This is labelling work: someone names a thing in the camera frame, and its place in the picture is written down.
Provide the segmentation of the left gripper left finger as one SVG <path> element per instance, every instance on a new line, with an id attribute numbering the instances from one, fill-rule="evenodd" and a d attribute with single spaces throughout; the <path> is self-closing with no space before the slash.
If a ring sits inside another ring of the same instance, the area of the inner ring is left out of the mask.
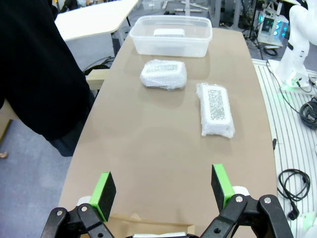
<path id="1" fill-rule="evenodd" d="M 92 196 L 80 202 L 71 211 L 63 207 L 51 210 L 41 237 L 43 238 L 112 238 L 106 227 L 116 195 L 111 172 L 102 173 Z"/>

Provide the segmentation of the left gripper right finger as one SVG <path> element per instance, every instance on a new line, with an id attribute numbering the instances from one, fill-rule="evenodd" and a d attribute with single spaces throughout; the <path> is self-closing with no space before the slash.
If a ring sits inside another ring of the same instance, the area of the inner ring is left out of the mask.
<path id="1" fill-rule="evenodd" d="M 233 189 L 223 164 L 213 164 L 211 187 L 219 215 L 202 233 L 202 238 L 232 238 L 239 227 L 250 227 L 258 238 L 292 238 L 293 234 L 276 196 L 258 200 Z"/>

